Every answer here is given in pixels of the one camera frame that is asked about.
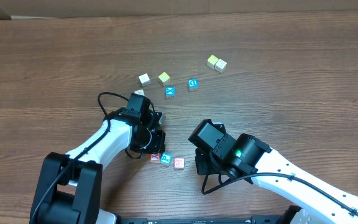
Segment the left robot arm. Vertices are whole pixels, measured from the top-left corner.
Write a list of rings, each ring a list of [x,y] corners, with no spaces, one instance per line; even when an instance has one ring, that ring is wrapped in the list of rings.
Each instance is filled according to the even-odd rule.
[[[144,155],[165,151],[165,114],[143,95],[131,94],[127,105],[104,114],[99,130],[75,149],[51,152],[42,164],[30,211],[36,224],[119,223],[118,215],[100,207],[103,170],[124,151]]]

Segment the red M block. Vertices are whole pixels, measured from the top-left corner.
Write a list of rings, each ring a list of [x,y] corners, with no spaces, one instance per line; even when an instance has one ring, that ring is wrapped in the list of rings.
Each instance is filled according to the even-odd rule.
[[[174,168],[175,169],[184,169],[185,168],[185,159],[181,157],[176,157],[174,159]]]

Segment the blue P block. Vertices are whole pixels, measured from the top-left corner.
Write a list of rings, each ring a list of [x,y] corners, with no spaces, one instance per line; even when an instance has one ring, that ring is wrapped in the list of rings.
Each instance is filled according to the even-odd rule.
[[[172,155],[166,152],[161,154],[160,163],[169,166],[172,161]]]

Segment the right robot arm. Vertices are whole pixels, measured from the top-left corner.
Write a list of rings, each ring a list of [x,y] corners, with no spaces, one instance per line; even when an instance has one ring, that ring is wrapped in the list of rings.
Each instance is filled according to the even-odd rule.
[[[196,146],[199,175],[228,177],[209,190],[202,188],[204,195],[245,180],[299,206],[289,223],[358,223],[358,196],[307,173],[253,135],[234,139],[222,123],[204,119],[188,140]]]

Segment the red Y block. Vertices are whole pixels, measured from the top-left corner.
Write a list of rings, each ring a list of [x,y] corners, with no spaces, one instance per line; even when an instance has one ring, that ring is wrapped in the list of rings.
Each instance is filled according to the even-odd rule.
[[[150,162],[160,163],[160,158],[161,158],[161,153],[151,154],[151,155],[150,155]]]

